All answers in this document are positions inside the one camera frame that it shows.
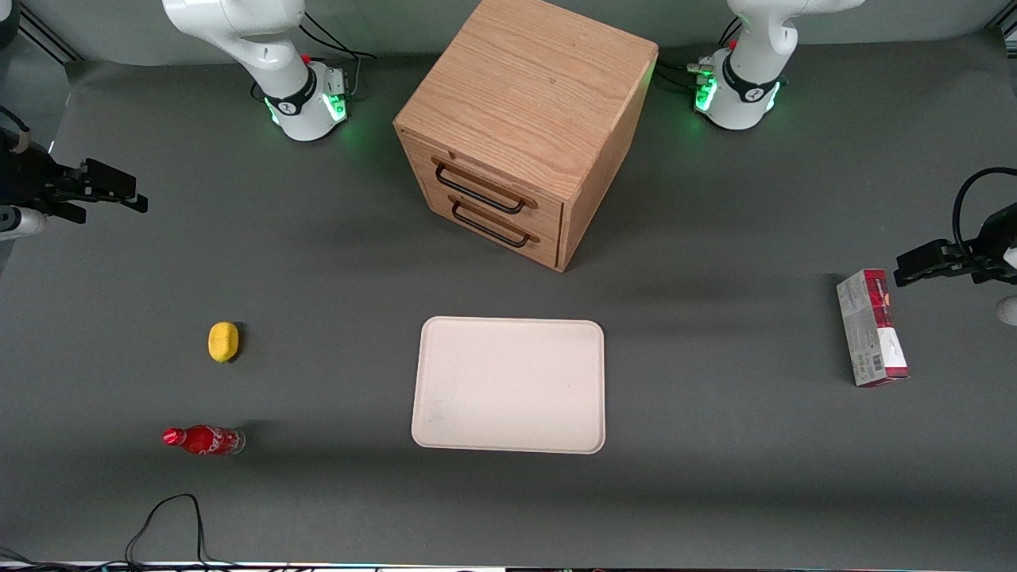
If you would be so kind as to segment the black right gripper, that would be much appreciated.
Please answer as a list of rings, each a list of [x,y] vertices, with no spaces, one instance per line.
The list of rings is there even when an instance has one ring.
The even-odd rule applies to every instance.
[[[69,176],[70,169],[58,165],[43,146],[28,144],[15,153],[21,137],[14,131],[3,131],[1,144],[1,199],[3,205],[47,209],[48,216],[84,224],[87,210],[64,202],[79,185]],[[148,213],[149,201],[137,192],[137,178],[104,164],[86,159],[79,167],[79,182],[83,195],[94,203],[108,202],[128,207],[138,213]]]

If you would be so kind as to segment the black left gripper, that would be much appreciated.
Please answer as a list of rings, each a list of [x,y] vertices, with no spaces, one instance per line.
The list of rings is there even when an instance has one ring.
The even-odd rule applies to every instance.
[[[966,242],[974,260],[994,272],[973,271],[974,284],[991,281],[1017,284],[1016,276],[1016,203],[996,211],[981,225],[974,239]],[[937,276],[964,276],[966,261],[961,249],[949,240],[933,240],[896,258],[894,282],[904,288]]]

